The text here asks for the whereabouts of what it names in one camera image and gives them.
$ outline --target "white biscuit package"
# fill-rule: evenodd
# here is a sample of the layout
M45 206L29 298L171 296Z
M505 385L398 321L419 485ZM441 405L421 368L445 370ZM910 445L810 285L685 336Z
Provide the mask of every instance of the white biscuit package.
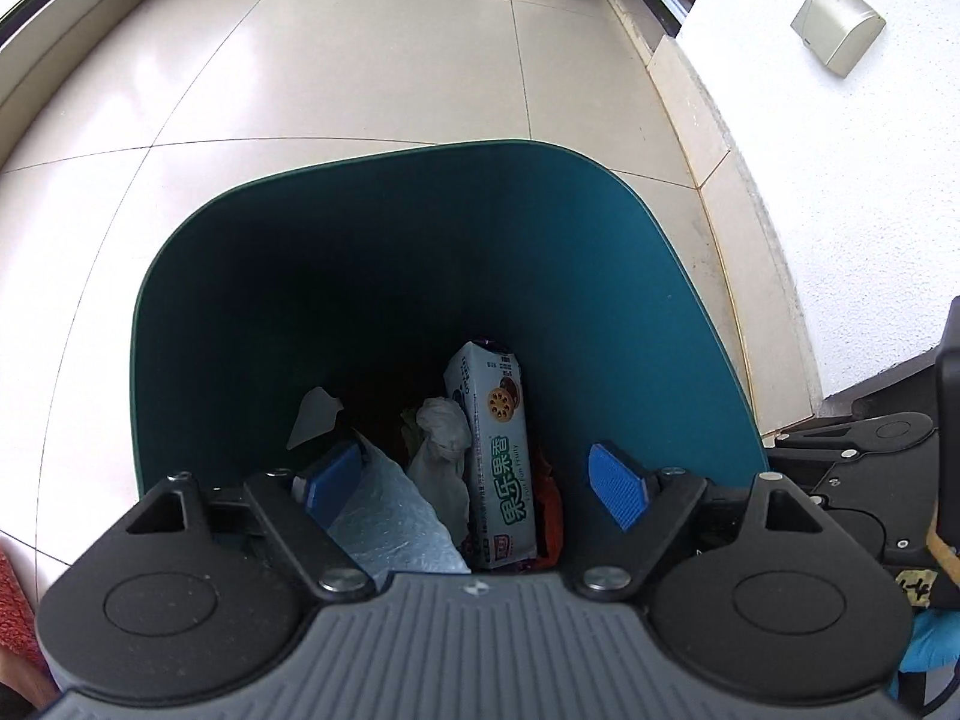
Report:
M536 557L533 480L517 358L471 341L443 375L448 397L467 414L467 488L480 568Z

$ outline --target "cookie image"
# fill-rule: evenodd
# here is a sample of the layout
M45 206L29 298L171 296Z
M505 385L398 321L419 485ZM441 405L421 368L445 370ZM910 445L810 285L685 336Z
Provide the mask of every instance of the cookie image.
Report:
M514 399L510 392L498 386L487 395L487 408L497 422L509 422L514 416Z
M514 401L514 411L520 408L520 388L517 386L517 382L512 380L510 376L504 376L500 380L500 388L505 389L510 394L510 398Z

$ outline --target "tile floor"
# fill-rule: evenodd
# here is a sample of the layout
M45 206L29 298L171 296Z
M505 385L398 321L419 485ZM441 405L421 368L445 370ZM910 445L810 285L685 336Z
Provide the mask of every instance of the tile floor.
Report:
M742 370L700 198L606 0L147 0L0 173L0 543L32 599L136 499L131 316L178 224L270 173L487 138L615 170Z

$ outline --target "trash can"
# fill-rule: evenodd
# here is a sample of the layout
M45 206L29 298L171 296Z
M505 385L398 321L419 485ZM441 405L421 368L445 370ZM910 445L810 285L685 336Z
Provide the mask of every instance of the trash can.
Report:
M302 396L395 418L492 338L520 361L563 495L565 550L596 538L587 450L725 485L765 469L717 334L632 190L577 153L461 143L282 173L200 208L152 263L133 321L141 491L286 466Z

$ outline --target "textured white wall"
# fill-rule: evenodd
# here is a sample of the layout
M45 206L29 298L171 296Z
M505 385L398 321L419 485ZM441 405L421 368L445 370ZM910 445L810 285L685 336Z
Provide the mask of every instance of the textured white wall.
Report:
M790 29L803 0L697 0L678 42L750 167L824 396L939 341L960 295L960 0L865 0L846 79Z

